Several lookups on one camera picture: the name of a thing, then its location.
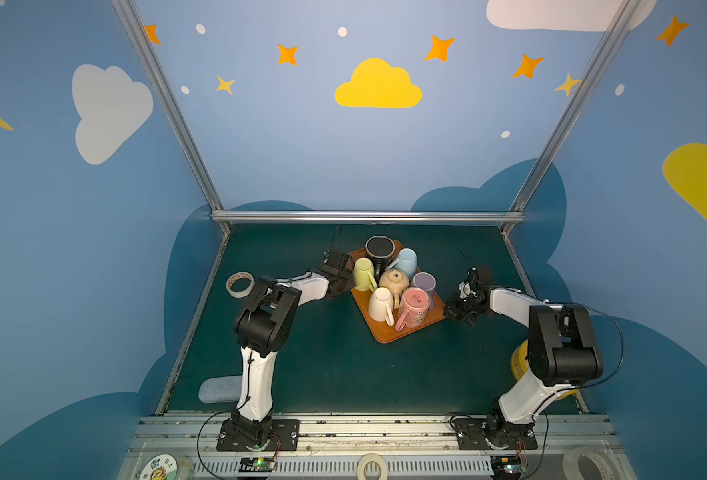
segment orange serving tray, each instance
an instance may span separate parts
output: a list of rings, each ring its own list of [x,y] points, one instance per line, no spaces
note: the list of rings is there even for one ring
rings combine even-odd
[[[398,240],[394,240],[393,244],[396,246],[396,250],[393,252],[393,257],[396,258],[396,256],[404,247],[401,243],[399,243]],[[367,251],[363,248],[361,250],[351,252],[349,255],[351,255],[353,262],[356,263],[359,258],[367,255]],[[442,301],[442,299],[439,298],[438,295],[434,293],[433,309],[428,310],[428,313],[425,314],[425,320],[423,321],[423,325],[418,326],[416,328],[409,328],[408,326],[405,326],[404,330],[402,330],[401,332],[397,332],[395,328],[393,328],[392,326],[388,326],[386,322],[378,322],[376,320],[372,320],[372,317],[369,316],[369,298],[372,296],[371,291],[367,290],[364,292],[359,292],[354,288],[351,289],[351,294],[353,294],[353,298],[356,300],[356,303],[359,306],[359,310],[361,310],[361,314],[367,321],[369,329],[372,331],[375,340],[380,343],[390,343],[394,340],[400,339],[405,335],[409,335],[410,333],[415,333],[420,329],[424,329],[428,325],[432,325],[438,322],[439,320],[444,320],[444,302]],[[398,310],[395,310],[393,312],[393,317],[398,318]]]

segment white cloud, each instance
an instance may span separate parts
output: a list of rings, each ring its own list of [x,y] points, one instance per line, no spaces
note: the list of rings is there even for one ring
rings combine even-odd
[[[82,121],[76,148],[88,164],[108,160],[151,116],[151,91],[119,67],[81,65],[73,73],[73,103]]]
[[[657,0],[641,0],[631,19],[636,28]],[[572,30],[604,32],[623,0],[489,0],[487,19],[511,30]]]

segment green table surface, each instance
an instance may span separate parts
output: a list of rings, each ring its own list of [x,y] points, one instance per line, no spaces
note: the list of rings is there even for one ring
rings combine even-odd
[[[318,266],[335,225],[234,226],[202,317],[172,390],[168,411],[216,412],[234,403],[198,399],[206,379],[242,374],[233,332],[244,299],[225,283],[240,271],[288,278]],[[495,282],[523,289],[494,226],[344,225],[337,249],[351,252],[372,235],[387,235],[418,255],[447,301],[471,266],[488,265]],[[515,383],[510,360],[527,329],[508,317],[479,318],[475,326],[442,320],[388,344],[369,331],[350,293],[298,308],[274,370],[275,412],[486,413],[493,398]],[[549,413],[577,413],[570,397]]]

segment clear tape roll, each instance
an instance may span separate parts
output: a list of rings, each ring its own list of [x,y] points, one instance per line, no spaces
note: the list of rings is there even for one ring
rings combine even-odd
[[[236,283],[236,280],[241,280],[243,278],[246,278],[250,281],[250,286],[245,288],[244,290],[234,292],[232,290],[232,286],[234,283]],[[250,291],[252,291],[252,287],[255,284],[255,279],[252,277],[252,274],[249,272],[237,272],[236,274],[233,274],[228,277],[228,280],[225,282],[225,290],[228,290],[228,293],[233,296],[233,298],[242,298],[250,294]]]
[[[368,453],[359,460],[359,466],[356,469],[356,477],[358,480],[367,480],[367,477],[364,475],[364,470],[372,462],[377,463],[377,466],[380,467],[380,476],[377,480],[388,480],[388,465],[386,461],[383,460],[383,457],[379,456],[377,453]]]
[[[561,459],[561,467],[564,469],[564,476],[567,477],[567,480],[585,480],[578,465],[580,457],[587,457],[593,462],[601,474],[601,480],[620,480],[620,474],[612,460],[598,450],[589,447],[575,448],[564,454],[564,458]]]

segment mug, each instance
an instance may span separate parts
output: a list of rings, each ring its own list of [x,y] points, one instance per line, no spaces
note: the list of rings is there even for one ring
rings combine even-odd
[[[383,272],[388,270],[386,265],[391,261],[396,248],[393,240],[387,236],[376,235],[367,240],[364,249],[367,251],[367,258],[372,260],[372,264],[375,267],[374,276],[376,281],[379,281]]]
[[[436,279],[433,278],[433,275],[428,272],[418,272],[413,277],[410,286],[416,286],[417,288],[425,290],[425,293],[428,293],[428,301],[431,304],[431,307],[428,310],[432,310],[433,297],[436,294]]]
[[[387,288],[380,287],[369,298],[369,316],[372,320],[393,326],[393,296]]]
[[[405,326],[415,328],[423,325],[425,313],[428,312],[431,303],[428,301],[428,293],[425,290],[411,286],[404,291],[401,305],[399,306],[399,320],[397,321],[397,332],[404,330]]]
[[[386,270],[380,276],[380,286],[386,287],[393,295],[393,308],[399,308],[399,295],[409,286],[406,274],[397,269]]]
[[[354,287],[359,292],[366,292],[377,288],[375,281],[375,269],[372,266],[372,260],[368,258],[359,258],[353,266],[353,279],[356,280]]]
[[[411,281],[412,277],[414,277],[417,273],[417,254],[415,253],[415,250],[412,250],[411,248],[403,248],[402,251],[399,252],[397,259],[386,268],[387,270],[398,268],[403,271],[407,275],[407,278]]]

